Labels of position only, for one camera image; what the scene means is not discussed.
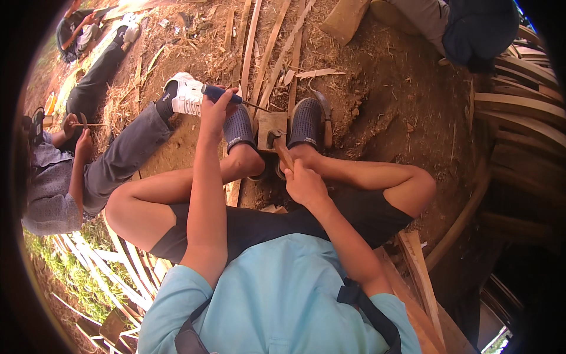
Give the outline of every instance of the light blue shirt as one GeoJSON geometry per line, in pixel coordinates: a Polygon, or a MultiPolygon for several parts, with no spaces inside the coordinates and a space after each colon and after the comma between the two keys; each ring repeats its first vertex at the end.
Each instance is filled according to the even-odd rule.
{"type": "MultiPolygon", "coordinates": [[[[195,331],[219,354],[384,353],[389,347],[365,315],[336,301],[345,275],[320,238],[289,234],[255,245],[226,267],[195,331]]],[[[211,296],[197,272],[171,268],[145,314],[139,353],[176,354],[179,329],[211,296]]],[[[405,304],[385,293],[370,300],[399,329],[403,354],[421,353],[405,304]]]]}

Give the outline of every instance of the dark pants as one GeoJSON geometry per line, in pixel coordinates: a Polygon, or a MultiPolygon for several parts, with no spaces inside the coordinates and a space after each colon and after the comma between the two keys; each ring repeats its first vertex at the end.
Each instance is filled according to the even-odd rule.
{"type": "MultiPolygon", "coordinates": [[[[79,122],[82,123],[80,114],[83,113],[88,123],[95,123],[94,119],[98,105],[106,96],[108,88],[106,83],[114,76],[118,65],[125,56],[126,53],[124,53],[121,46],[114,42],[110,43],[79,84],[69,93],[65,116],[74,113],[79,122]]],[[[82,132],[83,127],[77,127],[75,134],[71,139],[64,142],[59,150],[75,152],[76,142],[79,140],[82,132]]]]}
{"type": "MultiPolygon", "coordinates": [[[[413,218],[393,207],[382,190],[347,190],[333,198],[336,207],[370,247],[378,248],[413,218]]],[[[179,263],[187,249],[188,203],[170,205],[177,217],[173,226],[150,253],[179,263]]],[[[288,214],[272,214],[246,208],[226,207],[228,262],[247,248],[291,233],[303,233],[329,241],[326,231],[304,207],[288,214]]]]}
{"type": "MultiPolygon", "coordinates": [[[[83,113],[89,123],[106,95],[106,82],[114,75],[124,59],[122,48],[112,42],[100,58],[71,91],[67,99],[67,114],[83,113]]],[[[61,151],[75,151],[83,131],[77,127],[75,135],[63,144],[61,151]]],[[[96,216],[105,206],[110,194],[130,177],[171,136],[172,131],[155,108],[154,103],[143,110],[93,163],[84,167],[83,210],[96,216]]]]}

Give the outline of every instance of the black sock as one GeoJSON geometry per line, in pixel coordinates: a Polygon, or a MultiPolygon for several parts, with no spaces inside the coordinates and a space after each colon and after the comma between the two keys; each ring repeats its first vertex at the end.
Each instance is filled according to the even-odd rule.
{"type": "Polygon", "coordinates": [[[177,87],[179,87],[179,83],[175,80],[171,81],[165,88],[163,96],[155,101],[155,108],[159,116],[166,122],[174,113],[172,101],[177,96],[177,87]]]}
{"type": "Polygon", "coordinates": [[[124,35],[126,34],[127,29],[128,26],[126,25],[118,27],[118,33],[116,34],[116,37],[114,37],[112,42],[117,43],[118,45],[124,44],[124,35]]]}

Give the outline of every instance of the hammer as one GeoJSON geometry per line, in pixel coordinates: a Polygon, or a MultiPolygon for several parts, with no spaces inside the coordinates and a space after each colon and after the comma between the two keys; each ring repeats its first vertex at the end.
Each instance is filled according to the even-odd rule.
{"type": "Polygon", "coordinates": [[[285,133],[283,133],[280,129],[270,130],[269,133],[267,134],[266,146],[268,149],[275,149],[275,151],[279,155],[279,158],[285,164],[285,167],[295,172],[295,168],[293,165],[294,164],[293,158],[289,153],[289,149],[287,149],[287,146],[285,144],[285,138],[281,139],[281,137],[284,135],[285,133]]]}

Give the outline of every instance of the dark shirt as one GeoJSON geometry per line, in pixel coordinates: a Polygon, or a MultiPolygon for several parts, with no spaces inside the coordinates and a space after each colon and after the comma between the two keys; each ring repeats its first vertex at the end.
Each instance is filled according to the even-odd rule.
{"type": "Polygon", "coordinates": [[[519,14],[512,0],[450,0],[442,44],[446,59],[465,66],[473,54],[492,59],[517,36],[519,14]]]}
{"type": "MultiPolygon", "coordinates": [[[[67,47],[67,49],[63,49],[61,46],[71,38],[73,32],[80,26],[80,23],[83,19],[90,15],[94,10],[92,9],[82,9],[76,10],[69,16],[69,18],[62,18],[61,22],[57,25],[57,31],[55,33],[55,38],[57,39],[57,48],[61,52],[61,56],[66,63],[70,63],[74,60],[77,60],[80,57],[80,53],[77,51],[76,48],[76,38],[75,40],[67,47]]],[[[78,36],[83,34],[83,30],[81,29],[78,36]]]]}

